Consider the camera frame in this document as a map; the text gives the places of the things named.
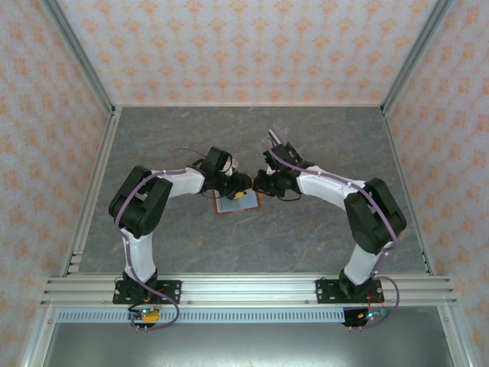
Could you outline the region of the right controller board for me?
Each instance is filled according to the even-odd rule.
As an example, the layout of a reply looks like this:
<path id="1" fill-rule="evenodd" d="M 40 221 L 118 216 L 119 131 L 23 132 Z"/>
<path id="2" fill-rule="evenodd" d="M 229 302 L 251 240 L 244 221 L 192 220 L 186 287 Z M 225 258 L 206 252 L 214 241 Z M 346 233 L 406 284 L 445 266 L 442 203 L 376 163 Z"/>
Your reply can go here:
<path id="1" fill-rule="evenodd" d="M 361 328 L 366 326 L 370 321 L 383 319 L 387 315 L 387 309 L 369 310 L 366 307 L 346 308 L 344 309 L 345 321 L 342 325 L 348 328 Z"/>

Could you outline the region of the controller board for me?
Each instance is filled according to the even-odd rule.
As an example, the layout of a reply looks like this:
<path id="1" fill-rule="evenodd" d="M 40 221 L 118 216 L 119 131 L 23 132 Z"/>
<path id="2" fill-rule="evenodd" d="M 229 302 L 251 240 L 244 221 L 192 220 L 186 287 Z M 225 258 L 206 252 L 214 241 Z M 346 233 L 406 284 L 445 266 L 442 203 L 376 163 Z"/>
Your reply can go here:
<path id="1" fill-rule="evenodd" d="M 348 328 L 361 328 L 366 326 L 370 321 L 383 319 L 387 315 L 387 309 L 369 310 L 366 307 L 346 308 L 344 309 L 345 321 L 342 325 Z"/>
<path id="2" fill-rule="evenodd" d="M 154 307 L 130 307 L 129 320 L 141 323 L 156 323 L 160 319 L 159 310 Z"/>

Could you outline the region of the long aluminium base rail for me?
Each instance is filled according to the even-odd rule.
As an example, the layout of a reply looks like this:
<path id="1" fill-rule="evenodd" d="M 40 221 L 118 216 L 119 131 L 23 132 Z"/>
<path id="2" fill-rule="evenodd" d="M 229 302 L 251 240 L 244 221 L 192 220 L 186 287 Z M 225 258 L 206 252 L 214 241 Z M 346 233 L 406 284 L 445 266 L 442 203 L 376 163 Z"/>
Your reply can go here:
<path id="1" fill-rule="evenodd" d="M 110 307 L 115 274 L 70 274 L 50 278 L 41 297 L 47 307 Z M 312 307 L 324 291 L 316 286 L 320 273 L 164 274 L 180 280 L 181 307 Z M 461 296 L 450 278 L 427 273 L 396 273 L 380 277 L 384 305 L 402 307 L 458 306 Z"/>

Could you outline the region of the aluminium side rail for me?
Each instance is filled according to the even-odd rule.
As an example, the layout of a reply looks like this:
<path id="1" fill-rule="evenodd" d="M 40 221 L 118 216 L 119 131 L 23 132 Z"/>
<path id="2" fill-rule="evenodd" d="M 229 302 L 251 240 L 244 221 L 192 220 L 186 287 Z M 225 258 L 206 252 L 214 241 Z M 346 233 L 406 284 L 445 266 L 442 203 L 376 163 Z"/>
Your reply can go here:
<path id="1" fill-rule="evenodd" d="M 80 257 L 86 247 L 86 240 L 92 224 L 93 214 L 96 209 L 99 191 L 103 182 L 120 115 L 121 110 L 116 109 L 108 115 L 105 123 L 105 130 L 99 142 L 99 149 L 89 177 L 85 199 L 60 270 L 60 276 L 62 278 L 68 274 L 77 272 L 77 263 L 74 262 L 73 258 Z"/>
<path id="2" fill-rule="evenodd" d="M 400 180 L 401 180 L 401 183 L 403 186 L 403 192 L 404 192 L 404 195 L 406 197 L 407 206 L 408 206 L 409 212 L 410 212 L 412 227 L 416 233 L 416 238 L 417 238 L 417 242 L 418 242 L 418 245 L 420 248 L 420 253 L 421 253 L 421 256 L 423 257 L 424 266 L 426 268 L 426 273 L 428 274 L 428 276 L 434 276 L 434 275 L 436 275 L 436 268 L 434 267 L 434 264 L 432 263 L 432 255 L 426 246 L 425 239 L 423 236 L 423 231 L 422 231 L 422 229 L 419 225 L 419 221 L 416 217 L 416 210 L 415 210 L 415 207 L 413 205 L 413 201 L 412 201 L 411 196 L 410 196 L 408 183 L 406 181 L 406 175 L 405 175 L 405 172 L 404 172 L 404 169 L 403 169 L 403 166 L 401 163 L 401 159 L 400 159 L 400 154 L 398 153 L 397 146 L 395 144 L 395 139 L 393 136 L 393 130 L 389 125 L 387 114 L 383 114 L 382 117 L 383 117 L 384 127 L 385 127 L 385 130 L 386 130 L 389 142 L 390 142 L 390 146 L 391 146 L 392 151 L 393 151 L 394 160 L 396 161 L 397 170 L 398 170 L 398 173 L 400 175 Z"/>

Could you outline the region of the black card white mark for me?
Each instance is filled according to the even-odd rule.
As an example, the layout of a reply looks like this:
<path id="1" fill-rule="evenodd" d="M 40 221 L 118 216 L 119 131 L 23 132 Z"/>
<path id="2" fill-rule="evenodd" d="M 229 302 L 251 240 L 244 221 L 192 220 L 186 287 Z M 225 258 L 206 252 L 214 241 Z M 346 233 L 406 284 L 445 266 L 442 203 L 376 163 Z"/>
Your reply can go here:
<path id="1" fill-rule="evenodd" d="M 298 153 L 298 151 L 294 148 L 294 146 L 288 141 L 285 145 L 288 155 L 294 164 L 298 164 L 303 161 L 302 157 Z"/>

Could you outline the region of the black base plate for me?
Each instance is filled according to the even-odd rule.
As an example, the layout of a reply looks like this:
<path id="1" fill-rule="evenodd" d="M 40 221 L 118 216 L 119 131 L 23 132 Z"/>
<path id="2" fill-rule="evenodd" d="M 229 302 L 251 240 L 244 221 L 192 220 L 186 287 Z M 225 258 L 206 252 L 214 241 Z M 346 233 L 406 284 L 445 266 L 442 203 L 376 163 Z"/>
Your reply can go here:
<path id="1" fill-rule="evenodd" d="M 171 298 L 177 304 L 180 302 L 181 281 L 156 280 L 149 287 Z M 133 279 L 118 279 L 115 282 L 115 289 L 112 298 L 113 304 L 134 305 L 134 304 L 169 304 L 165 298 L 159 297 L 142 287 Z"/>
<path id="2" fill-rule="evenodd" d="M 319 304 L 366 304 L 383 303 L 384 293 L 379 280 L 368 279 L 361 285 L 348 279 L 320 278 L 315 282 L 316 299 Z"/>

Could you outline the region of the aluminium frame bar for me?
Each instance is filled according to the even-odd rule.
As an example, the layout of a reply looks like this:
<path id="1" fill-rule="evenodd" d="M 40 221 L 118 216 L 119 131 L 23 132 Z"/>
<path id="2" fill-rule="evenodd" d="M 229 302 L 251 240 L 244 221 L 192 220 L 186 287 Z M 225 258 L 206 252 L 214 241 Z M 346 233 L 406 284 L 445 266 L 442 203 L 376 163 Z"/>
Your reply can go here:
<path id="1" fill-rule="evenodd" d="M 38 311 L 20 367 L 44 366 L 58 314 L 58 307 L 46 307 Z"/>
<path id="2" fill-rule="evenodd" d="M 459 307 L 438 306 L 439 318 L 454 367 L 477 367 Z"/>

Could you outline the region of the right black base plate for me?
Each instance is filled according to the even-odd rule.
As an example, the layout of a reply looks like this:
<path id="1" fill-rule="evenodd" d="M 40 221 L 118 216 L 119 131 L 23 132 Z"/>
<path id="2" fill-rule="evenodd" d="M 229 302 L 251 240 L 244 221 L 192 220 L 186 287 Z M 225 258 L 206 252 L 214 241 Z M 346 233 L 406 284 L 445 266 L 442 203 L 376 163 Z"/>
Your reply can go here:
<path id="1" fill-rule="evenodd" d="M 384 293 L 379 280 L 368 279 L 361 285 L 348 279 L 320 278 L 315 282 L 316 299 L 319 304 L 366 304 L 383 303 Z"/>

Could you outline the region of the grey metal panel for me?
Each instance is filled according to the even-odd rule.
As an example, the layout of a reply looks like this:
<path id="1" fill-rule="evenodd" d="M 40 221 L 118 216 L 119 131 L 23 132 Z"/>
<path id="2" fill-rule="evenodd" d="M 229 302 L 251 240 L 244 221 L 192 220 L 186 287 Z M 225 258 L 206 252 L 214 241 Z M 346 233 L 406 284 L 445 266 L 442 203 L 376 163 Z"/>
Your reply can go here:
<path id="1" fill-rule="evenodd" d="M 347 331 L 334 323 L 59 324 L 44 367 L 455 367 L 430 323 Z"/>

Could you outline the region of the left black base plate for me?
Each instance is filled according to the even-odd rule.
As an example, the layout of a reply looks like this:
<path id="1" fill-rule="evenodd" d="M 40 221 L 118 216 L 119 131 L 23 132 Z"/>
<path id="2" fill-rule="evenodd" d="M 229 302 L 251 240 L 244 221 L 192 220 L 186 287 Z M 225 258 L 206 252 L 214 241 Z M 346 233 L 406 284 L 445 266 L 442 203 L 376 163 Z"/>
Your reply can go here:
<path id="1" fill-rule="evenodd" d="M 171 298 L 177 304 L 180 302 L 181 281 L 156 280 L 149 287 Z M 113 304 L 134 305 L 134 304 L 169 304 L 165 298 L 159 297 L 142 287 L 133 279 L 118 279 L 115 282 L 115 289 L 112 298 Z"/>

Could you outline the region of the left controller board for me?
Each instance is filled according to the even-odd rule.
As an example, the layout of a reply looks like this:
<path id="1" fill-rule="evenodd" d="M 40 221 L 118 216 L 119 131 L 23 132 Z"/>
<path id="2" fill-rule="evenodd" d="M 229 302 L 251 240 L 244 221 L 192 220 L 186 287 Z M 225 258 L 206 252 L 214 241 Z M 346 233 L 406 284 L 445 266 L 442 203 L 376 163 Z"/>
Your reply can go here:
<path id="1" fill-rule="evenodd" d="M 129 320 L 141 323 L 156 323 L 160 319 L 159 310 L 154 307 L 130 307 Z"/>

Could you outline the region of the aluminium corner post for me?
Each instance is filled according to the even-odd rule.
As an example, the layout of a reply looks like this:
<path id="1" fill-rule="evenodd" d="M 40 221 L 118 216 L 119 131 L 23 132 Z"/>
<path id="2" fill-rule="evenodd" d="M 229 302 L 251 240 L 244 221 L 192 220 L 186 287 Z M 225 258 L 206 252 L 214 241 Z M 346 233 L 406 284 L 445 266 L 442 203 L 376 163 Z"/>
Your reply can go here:
<path id="1" fill-rule="evenodd" d="M 407 57 L 404 60 L 399 73 L 394 79 L 385 100 L 380 105 L 382 116 L 387 117 L 389 112 L 394 108 L 396 101 L 408 84 L 413 71 L 416 69 L 416 66 L 426 48 L 429 46 L 429 43 L 435 36 L 439 26 L 442 24 L 446 13 L 452 6 L 453 1 L 454 0 L 436 0 L 433 10 L 430 12 L 429 17 L 421 29 L 421 32 L 413 43 L 410 52 L 407 54 Z"/>
<path id="2" fill-rule="evenodd" d="M 108 115 L 113 115 L 115 111 L 115 105 L 112 103 L 105 87 L 102 84 L 94 66 L 88 58 L 83 46 L 76 36 L 73 27 L 71 26 L 67 16 L 65 15 L 58 0 L 40 0 L 40 3 L 45 7 L 48 15 L 51 17 L 54 25 L 60 32 L 64 43 L 73 55 L 76 63 L 82 71 L 82 74 L 86 78 L 92 91 Z"/>

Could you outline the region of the brown leather card holder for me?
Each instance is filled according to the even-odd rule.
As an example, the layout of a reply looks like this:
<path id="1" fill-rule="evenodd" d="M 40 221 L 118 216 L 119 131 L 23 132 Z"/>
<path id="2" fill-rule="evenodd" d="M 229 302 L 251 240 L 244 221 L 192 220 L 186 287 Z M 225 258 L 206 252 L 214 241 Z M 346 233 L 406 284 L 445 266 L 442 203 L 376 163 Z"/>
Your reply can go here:
<path id="1" fill-rule="evenodd" d="M 214 193 L 215 212 L 216 212 L 218 215 L 225 215 L 225 214 L 232 214 L 232 213 L 240 213 L 240 212 L 244 212 L 244 211 L 247 211 L 247 210 L 251 210 L 251 209 L 244 210 L 244 209 L 240 209 L 240 208 L 239 208 L 239 209 L 237 209 L 237 210 L 235 210 L 235 211 L 232 211 L 232 212 L 230 212 L 230 213 L 218 213 L 218 212 L 217 212 L 217 208 L 216 208 L 216 199 L 217 199 L 217 198 L 219 198 L 221 195 L 220 195 L 220 194 L 219 194 L 219 192 L 218 192 L 218 191 L 216 191 L 216 190 L 215 190 L 213 193 Z M 259 204 L 260 204 L 260 206 L 259 206 L 258 208 L 254 208 L 254 209 L 259 209 L 259 208 L 261 207 L 261 199 L 260 199 L 260 197 L 259 197 Z"/>

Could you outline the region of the blue credit card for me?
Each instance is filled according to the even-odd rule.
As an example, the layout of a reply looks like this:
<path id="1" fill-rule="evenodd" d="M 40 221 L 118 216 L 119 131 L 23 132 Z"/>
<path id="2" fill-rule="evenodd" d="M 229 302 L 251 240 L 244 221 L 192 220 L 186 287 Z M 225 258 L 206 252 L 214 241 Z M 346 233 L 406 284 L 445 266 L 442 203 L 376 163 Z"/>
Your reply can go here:
<path id="1" fill-rule="evenodd" d="M 259 197 L 253 190 L 244 192 L 238 199 L 238 203 L 239 208 L 244 210 L 258 208 L 260 206 Z"/>

